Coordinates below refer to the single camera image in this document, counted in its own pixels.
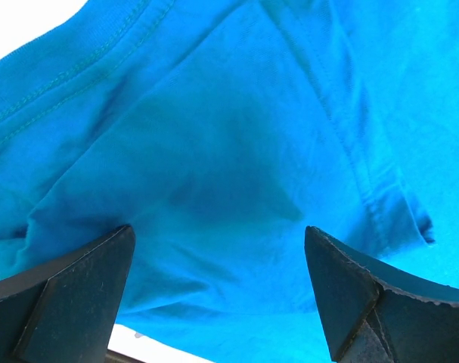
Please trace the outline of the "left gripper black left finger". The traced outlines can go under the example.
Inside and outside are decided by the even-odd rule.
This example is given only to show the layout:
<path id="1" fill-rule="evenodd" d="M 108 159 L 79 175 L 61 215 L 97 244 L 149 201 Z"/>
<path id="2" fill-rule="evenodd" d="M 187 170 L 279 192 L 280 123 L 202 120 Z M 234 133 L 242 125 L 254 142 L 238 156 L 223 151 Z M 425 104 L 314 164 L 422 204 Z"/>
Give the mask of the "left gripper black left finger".
<path id="1" fill-rule="evenodd" d="M 131 362 L 108 348 L 135 249 L 124 225 L 0 281 L 0 363 Z"/>

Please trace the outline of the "blue t shirt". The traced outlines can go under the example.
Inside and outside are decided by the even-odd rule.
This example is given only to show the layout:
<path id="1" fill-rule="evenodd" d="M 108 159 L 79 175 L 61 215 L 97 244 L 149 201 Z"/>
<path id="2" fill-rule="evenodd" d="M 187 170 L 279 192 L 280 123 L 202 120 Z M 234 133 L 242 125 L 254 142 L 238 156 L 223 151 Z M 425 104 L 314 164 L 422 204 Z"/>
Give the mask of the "blue t shirt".
<path id="1" fill-rule="evenodd" d="M 118 322 L 326 362 L 314 225 L 459 288 L 459 1 L 89 1 L 0 60 L 0 280 L 130 224 Z"/>

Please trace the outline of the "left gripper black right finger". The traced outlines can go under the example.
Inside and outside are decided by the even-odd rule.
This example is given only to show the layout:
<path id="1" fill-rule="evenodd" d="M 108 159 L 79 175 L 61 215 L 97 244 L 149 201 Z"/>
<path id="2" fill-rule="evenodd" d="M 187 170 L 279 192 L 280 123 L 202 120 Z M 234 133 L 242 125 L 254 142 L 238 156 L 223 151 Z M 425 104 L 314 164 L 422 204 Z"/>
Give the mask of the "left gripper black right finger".
<path id="1" fill-rule="evenodd" d="M 305 257 L 333 362 L 459 362 L 459 289 L 411 275 L 316 227 Z"/>

